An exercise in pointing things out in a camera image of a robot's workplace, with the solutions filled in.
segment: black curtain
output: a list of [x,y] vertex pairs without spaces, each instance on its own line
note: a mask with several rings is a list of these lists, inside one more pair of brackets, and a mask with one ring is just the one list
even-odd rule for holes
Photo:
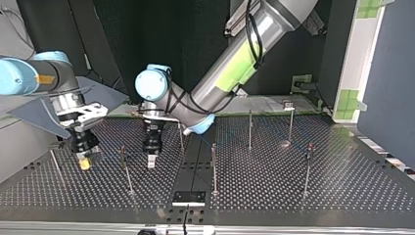
[[134,102],[137,74],[148,63],[172,67],[190,91],[227,47],[229,0],[94,0],[127,91]]

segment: light blue joint cap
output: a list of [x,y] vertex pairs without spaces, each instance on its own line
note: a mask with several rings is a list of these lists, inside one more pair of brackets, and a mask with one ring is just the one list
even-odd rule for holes
[[210,114],[198,124],[189,127],[189,129],[191,129],[193,132],[197,134],[203,134],[208,130],[208,128],[211,126],[213,122],[214,122],[214,114]]
[[162,70],[162,71],[167,71],[167,70],[170,70],[170,67],[168,67],[168,66],[161,66],[161,65],[155,65],[155,64],[148,64],[147,65],[147,70]]
[[167,78],[159,70],[143,70],[135,79],[137,93],[148,101],[157,101],[167,91]]
[[34,61],[60,61],[68,63],[72,66],[70,63],[67,54],[61,51],[53,51],[53,52],[42,52],[39,54],[34,55],[33,58]]
[[27,95],[39,88],[38,73],[29,63],[15,59],[0,60],[0,95]]

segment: cable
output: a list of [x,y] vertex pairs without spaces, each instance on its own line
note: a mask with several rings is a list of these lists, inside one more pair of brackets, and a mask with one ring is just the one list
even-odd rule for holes
[[[257,26],[256,26],[254,16],[251,14],[252,2],[253,2],[252,0],[248,0],[247,10],[245,12],[245,30],[247,32],[247,38],[248,38],[248,42],[250,44],[251,52],[253,53],[254,60],[255,60],[254,68],[257,70],[263,64],[263,45],[262,45],[262,39],[259,35],[259,31],[258,31]],[[256,50],[254,48],[253,39],[251,38],[251,25],[253,26],[253,30],[254,30],[256,40],[257,40],[257,43],[258,43],[259,55],[256,53]]]
[[171,71],[168,70],[166,72],[167,74],[167,83],[168,83],[168,87],[169,87],[169,96],[173,95],[174,98],[176,98],[177,102],[179,102],[179,104],[181,104],[182,106],[184,106],[185,108],[187,108],[188,110],[196,113],[196,114],[200,114],[200,115],[210,115],[210,114],[216,114],[219,113],[221,111],[223,111],[231,102],[232,100],[236,97],[236,93],[238,92],[238,90],[240,89],[240,87],[238,87],[237,91],[232,95],[232,97],[226,102],[226,104],[224,104],[221,108],[215,110],[215,111],[206,111],[205,109],[203,109],[202,107],[200,107],[198,104],[196,104],[196,102],[193,100],[193,97],[191,94],[189,94],[189,98],[191,100],[191,102],[193,103],[193,105],[195,105],[199,110],[196,110],[190,106],[188,106],[187,104],[184,104],[182,99],[180,97],[177,96],[177,94],[174,92],[174,90],[172,89],[172,85],[171,85]]
[[111,88],[112,89],[115,89],[116,88],[116,86],[118,85],[118,83],[119,83],[119,81],[121,80],[121,76],[119,76],[117,79],[116,79],[116,81],[115,82],[113,82],[113,84],[111,85]]
[[[3,15],[3,16],[5,16],[6,17],[6,19],[7,19],[7,22],[12,26],[12,28],[13,28],[13,30],[15,31],[15,33],[18,35],[18,37],[19,37],[19,39],[26,45],[26,46],[28,46],[31,50],[32,50],[32,52],[31,52],[31,54],[30,54],[30,56],[28,57],[28,58],[26,58],[26,60],[29,60],[30,58],[32,58],[33,57],[33,55],[36,53],[36,51],[34,50],[34,47],[28,42],[28,32],[27,32],[27,29],[25,28],[25,26],[24,26],[24,21],[23,21],[23,18],[22,18],[22,16],[18,13],[18,12],[16,12],[15,10],[13,10],[13,9],[10,9],[10,8],[7,8],[7,7],[3,7],[3,6],[0,6],[0,13]],[[25,35],[26,35],[26,39],[24,39],[23,38],[23,36],[19,33],[19,31],[18,31],[18,29],[16,28],[16,26],[13,24],[13,22],[12,22],[12,20],[10,19],[10,17],[6,14],[6,13],[10,13],[10,14],[13,14],[14,16],[16,16],[20,21],[21,21],[21,23],[22,23],[22,27],[23,27],[23,30],[24,30],[24,33],[25,33]]]
[[323,101],[323,104],[327,107],[330,114],[333,115],[333,110],[330,108],[329,104],[327,104],[326,100],[324,100],[323,95],[321,95],[320,89],[318,89],[317,83],[314,82],[315,89],[317,90],[318,95],[320,96],[320,99]]

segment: white wall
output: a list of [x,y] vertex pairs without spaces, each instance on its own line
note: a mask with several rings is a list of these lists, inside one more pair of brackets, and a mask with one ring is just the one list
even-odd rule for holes
[[[19,10],[16,0],[0,0],[0,5]],[[15,17],[12,21],[24,35],[20,21]],[[0,32],[0,55],[21,59],[30,56],[31,49],[18,38],[3,15],[0,15]],[[0,182],[45,154],[48,145],[56,140],[54,135],[6,114],[31,99],[0,96]]]

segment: vertical pin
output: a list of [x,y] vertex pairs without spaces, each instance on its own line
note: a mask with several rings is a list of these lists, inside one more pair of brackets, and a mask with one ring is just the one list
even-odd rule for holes
[[211,144],[211,161],[213,164],[213,195],[216,196],[219,194],[217,191],[217,181],[216,181],[216,144]]
[[134,194],[134,190],[132,188],[132,182],[131,182],[131,176],[129,174],[129,170],[128,170],[128,160],[127,160],[127,156],[125,155],[125,146],[122,145],[121,149],[120,149],[120,155],[121,155],[121,160],[123,163],[123,166],[125,168],[125,172],[127,174],[127,180],[128,180],[128,186],[129,186],[129,194],[133,195]]
[[291,136],[293,134],[293,121],[294,121],[294,109],[291,110],[291,117],[290,117],[290,132],[288,134],[288,141],[291,143]]
[[61,167],[58,164],[58,160],[56,159],[55,152],[52,149],[49,150],[49,152],[52,155],[53,163],[55,164],[56,170],[58,171],[58,174],[61,177],[62,183],[64,183],[64,186],[65,186],[64,176],[62,175]]
[[307,154],[306,154],[305,157],[306,157],[306,160],[307,160],[307,173],[305,175],[304,192],[303,192],[303,195],[302,195],[303,200],[305,199],[305,197],[308,194],[308,192],[307,192],[307,190],[308,190],[308,180],[309,180],[309,176],[310,176],[312,160],[314,158],[314,145],[312,143],[308,144]]
[[181,150],[182,150],[182,153],[184,153],[184,144],[183,144],[183,131],[182,131],[182,129],[181,129],[181,123],[180,122],[178,122],[177,123],[177,126],[178,126],[178,128],[179,128],[179,134],[180,134],[180,148],[181,148]]
[[291,144],[292,137],[293,137],[293,125],[294,125],[294,111],[296,108],[294,108],[294,103],[291,100],[284,100],[283,101],[283,110],[284,111],[290,111],[290,129],[288,132],[288,140],[286,143],[284,143],[284,146],[288,147]]
[[250,110],[250,149],[253,148],[253,111]]

